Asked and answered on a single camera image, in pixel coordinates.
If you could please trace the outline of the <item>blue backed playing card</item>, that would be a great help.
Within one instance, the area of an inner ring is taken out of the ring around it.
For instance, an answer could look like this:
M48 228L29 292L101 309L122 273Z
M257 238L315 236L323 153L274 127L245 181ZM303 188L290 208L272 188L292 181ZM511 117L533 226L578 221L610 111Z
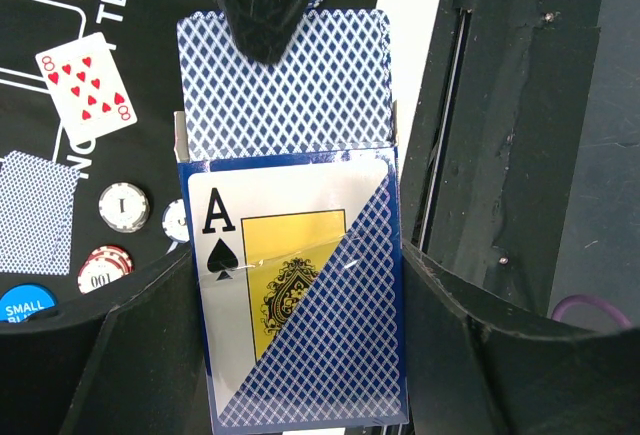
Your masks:
M70 271L74 195L80 172L21 151L1 162L1 271Z

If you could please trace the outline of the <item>blue playing card deck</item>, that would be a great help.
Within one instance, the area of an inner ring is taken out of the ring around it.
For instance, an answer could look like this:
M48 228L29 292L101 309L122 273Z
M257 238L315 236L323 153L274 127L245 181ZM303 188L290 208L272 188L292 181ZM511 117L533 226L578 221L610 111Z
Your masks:
M386 14L309 11L275 64L219 12L177 45L214 432L405 423Z

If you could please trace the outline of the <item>eight of hearts card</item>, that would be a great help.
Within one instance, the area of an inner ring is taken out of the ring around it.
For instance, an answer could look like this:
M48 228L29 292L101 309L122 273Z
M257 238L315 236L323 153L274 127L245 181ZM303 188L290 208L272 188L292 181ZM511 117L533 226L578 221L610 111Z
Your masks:
M35 61L71 144L84 144L137 122L101 32L40 52Z

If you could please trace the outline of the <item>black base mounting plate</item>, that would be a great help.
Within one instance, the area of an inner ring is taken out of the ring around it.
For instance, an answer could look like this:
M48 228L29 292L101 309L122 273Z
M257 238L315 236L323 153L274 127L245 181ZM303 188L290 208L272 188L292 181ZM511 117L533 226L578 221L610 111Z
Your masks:
M639 0L440 0L402 184L454 275L594 331L639 324Z

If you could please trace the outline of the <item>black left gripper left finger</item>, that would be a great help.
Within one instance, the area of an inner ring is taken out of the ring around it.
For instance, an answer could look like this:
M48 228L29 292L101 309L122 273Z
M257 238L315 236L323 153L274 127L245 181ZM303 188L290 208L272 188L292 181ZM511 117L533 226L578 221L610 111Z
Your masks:
M1 325L4 434L181 434L203 364L190 247Z

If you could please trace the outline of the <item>blue chip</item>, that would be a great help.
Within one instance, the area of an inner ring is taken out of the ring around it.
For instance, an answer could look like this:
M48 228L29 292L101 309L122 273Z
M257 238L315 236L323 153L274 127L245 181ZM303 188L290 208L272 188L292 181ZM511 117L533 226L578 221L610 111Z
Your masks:
M174 242L186 243L190 240L182 199L174 200L166 207L162 216L162 228L165 235Z

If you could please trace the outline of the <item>blue small blind button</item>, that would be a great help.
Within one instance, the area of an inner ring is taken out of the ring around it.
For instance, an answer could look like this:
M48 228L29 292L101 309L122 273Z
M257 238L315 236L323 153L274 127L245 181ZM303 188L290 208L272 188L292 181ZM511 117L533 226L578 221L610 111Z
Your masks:
M8 290L1 296L1 320L19 323L41 310L57 304L54 294L42 285L22 284Z

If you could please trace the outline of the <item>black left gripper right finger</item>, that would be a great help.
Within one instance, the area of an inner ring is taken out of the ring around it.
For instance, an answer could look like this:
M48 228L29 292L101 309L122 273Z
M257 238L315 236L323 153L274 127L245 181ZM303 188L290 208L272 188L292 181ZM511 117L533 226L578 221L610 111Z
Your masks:
M409 405L419 434L635 434L639 332L514 306L403 248Z

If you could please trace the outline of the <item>grey chip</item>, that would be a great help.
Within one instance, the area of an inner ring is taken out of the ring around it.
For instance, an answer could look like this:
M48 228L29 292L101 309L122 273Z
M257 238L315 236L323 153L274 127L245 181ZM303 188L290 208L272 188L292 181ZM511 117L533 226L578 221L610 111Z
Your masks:
M98 210L103 221L120 233L140 230L151 212L145 193L128 182L108 186L99 197Z

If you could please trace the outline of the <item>black poker felt mat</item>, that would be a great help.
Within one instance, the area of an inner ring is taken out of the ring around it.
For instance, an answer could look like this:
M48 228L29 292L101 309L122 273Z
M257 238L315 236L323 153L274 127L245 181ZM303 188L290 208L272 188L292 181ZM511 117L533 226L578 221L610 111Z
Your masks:
M311 0L1 0L1 323L57 304L108 223L174 204L169 112L195 160L377 147L390 22Z

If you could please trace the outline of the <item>red chips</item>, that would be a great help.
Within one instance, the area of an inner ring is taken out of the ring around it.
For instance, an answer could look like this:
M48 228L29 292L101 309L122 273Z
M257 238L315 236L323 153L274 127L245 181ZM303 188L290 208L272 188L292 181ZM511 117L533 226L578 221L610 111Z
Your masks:
M81 294L88 294L134 271L131 256L115 245L94 249L80 268L77 278Z

